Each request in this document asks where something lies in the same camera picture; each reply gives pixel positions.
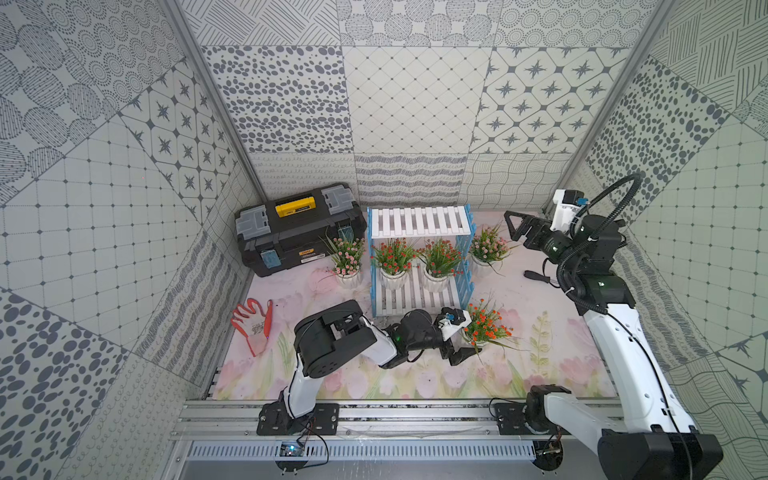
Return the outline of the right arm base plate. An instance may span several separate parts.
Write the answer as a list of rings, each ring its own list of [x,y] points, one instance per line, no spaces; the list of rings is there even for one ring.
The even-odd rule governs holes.
[[[546,417],[542,401],[492,399],[488,407],[500,435],[569,435]]]

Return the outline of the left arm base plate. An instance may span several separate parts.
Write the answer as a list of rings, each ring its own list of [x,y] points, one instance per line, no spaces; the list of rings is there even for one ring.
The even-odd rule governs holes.
[[[257,426],[258,436],[283,436],[305,431],[320,435],[335,435],[338,428],[340,405],[318,403],[308,414],[293,418],[286,405],[275,401],[262,407]]]

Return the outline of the orange flower pot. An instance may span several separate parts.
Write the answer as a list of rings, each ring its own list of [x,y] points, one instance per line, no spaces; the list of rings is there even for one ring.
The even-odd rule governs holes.
[[[461,328],[461,337],[476,354],[488,346],[519,349],[513,330],[503,324],[502,314],[490,300],[480,299],[469,303],[466,313],[469,315],[469,324]]]

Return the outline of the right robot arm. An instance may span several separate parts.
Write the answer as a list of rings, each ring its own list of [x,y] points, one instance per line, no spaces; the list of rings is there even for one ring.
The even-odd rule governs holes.
[[[514,218],[520,223],[515,225]],[[583,317],[619,394],[619,429],[567,388],[535,385],[523,410],[536,432],[559,429],[588,447],[609,479],[703,479],[724,457],[695,425],[664,378],[626,282],[612,270],[626,244],[622,222],[579,211],[563,226],[507,211],[512,239],[546,255],[556,283]]]

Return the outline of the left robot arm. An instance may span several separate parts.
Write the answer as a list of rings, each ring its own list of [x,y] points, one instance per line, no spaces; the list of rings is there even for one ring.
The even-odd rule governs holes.
[[[329,307],[296,325],[296,367],[279,403],[290,421],[307,417],[315,408],[323,379],[358,356],[391,370],[408,363],[412,352],[437,350],[442,359],[457,366],[482,351],[462,338],[471,325],[470,313],[461,308],[444,307],[437,316],[414,309],[380,328],[355,300]]]

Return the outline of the red flower pot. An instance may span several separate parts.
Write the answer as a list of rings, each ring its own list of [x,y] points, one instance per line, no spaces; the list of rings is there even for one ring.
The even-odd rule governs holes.
[[[421,276],[424,288],[431,293],[447,289],[450,279],[464,272],[464,255],[450,240],[427,239],[418,250],[423,264]]]
[[[372,263],[381,276],[384,290],[402,288],[413,267],[417,252],[414,246],[404,238],[392,238],[383,241],[372,250]]]

